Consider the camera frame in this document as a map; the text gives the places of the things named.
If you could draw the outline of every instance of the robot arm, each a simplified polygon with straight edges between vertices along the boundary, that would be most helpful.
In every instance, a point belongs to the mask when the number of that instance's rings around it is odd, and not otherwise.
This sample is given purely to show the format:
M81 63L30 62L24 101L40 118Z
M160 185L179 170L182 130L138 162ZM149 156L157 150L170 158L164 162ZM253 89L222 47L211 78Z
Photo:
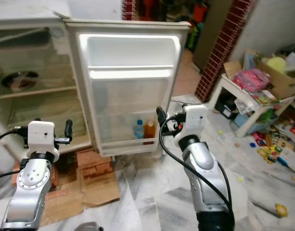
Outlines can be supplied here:
M157 114L159 123L162 125L166 120L165 113L161 108L158 108ZM215 190L204 182L209 181L224 197L227 197L226 185L219 174L218 162L210 153L207 144L200 142L199 139L206 123L206 114L207 108L203 105L183 107L183 112L174 116L174 120L177 122L177 125L174 126L175 130L169 131L166 125L162 126L165 129L164 133L160 130L162 133L160 134L160 142L163 146L161 136L173 135L175 145L180 147L183 152L184 163L194 170L192 172L188 168L184 168L190 182L199 230L232 231L234 230L232 208L228 207Z
M71 142L71 126L72 121L68 120L65 138L55 138L52 122L32 121L28 127L17 128L27 141L29 160L18 174L17 188L4 215L2 230L39 228L45 195L51 187L52 164L59 158L58 144Z

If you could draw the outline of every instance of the open refrigerator door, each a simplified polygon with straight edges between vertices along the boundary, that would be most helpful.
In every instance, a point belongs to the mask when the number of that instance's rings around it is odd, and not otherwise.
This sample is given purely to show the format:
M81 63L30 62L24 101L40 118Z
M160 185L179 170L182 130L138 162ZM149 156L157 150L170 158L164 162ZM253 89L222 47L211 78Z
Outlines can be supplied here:
M158 128L167 109L189 24L65 20L87 129L102 156L154 151L138 139L138 120Z

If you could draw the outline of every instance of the white refrigerator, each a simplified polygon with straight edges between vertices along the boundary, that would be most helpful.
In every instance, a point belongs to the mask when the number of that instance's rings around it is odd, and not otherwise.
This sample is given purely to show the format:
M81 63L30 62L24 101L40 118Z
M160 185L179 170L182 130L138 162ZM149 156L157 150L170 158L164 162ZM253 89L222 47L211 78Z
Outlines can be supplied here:
M167 109L189 24L64 20L0 25L0 134L35 118L55 123L66 153L93 146L102 156L151 152L156 107ZM136 139L137 120L154 121ZM17 159L23 140L1 141Z

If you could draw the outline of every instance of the blue container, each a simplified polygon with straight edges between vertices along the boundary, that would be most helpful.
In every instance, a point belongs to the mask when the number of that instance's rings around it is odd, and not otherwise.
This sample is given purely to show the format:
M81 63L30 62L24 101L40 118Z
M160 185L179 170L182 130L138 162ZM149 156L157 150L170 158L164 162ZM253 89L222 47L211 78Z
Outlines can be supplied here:
M248 115L241 115L240 113L235 117L234 123L241 127L243 126L244 123L246 123L246 121L249 119ZM252 125L252 127L248 130L247 134L252 134L253 132L256 131L261 131L264 130L266 128L268 128L270 125L272 125L274 122L276 122L276 120L278 119L278 117L274 118L274 119L270 119L268 123L255 123L254 125Z

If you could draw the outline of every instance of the plastic table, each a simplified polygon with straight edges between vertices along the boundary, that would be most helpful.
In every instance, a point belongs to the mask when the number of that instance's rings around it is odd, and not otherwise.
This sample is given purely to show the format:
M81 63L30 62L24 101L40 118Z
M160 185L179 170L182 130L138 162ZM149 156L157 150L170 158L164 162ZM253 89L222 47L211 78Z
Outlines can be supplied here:
M238 85L233 83L230 79L227 78L226 74L221 75L221 79L219 83L217 84L212 98L209 102L208 108L210 110L213 110L215 108L216 102L218 100L218 97L221 93L222 88L225 88L228 90L231 94L233 94L235 97L243 101L244 103L247 103L249 101L254 100L245 90L241 89ZM276 110L276 114L279 116L283 111L290 105L291 102L293 102L295 96L283 99L280 101L280 108ZM246 123L244 123L239 129L235 131L235 134L237 137L241 138L246 135L248 130L252 127L252 125L256 122L256 120L269 108L273 108L273 106L260 106L255 109L255 113L252 114L251 117L247 120Z

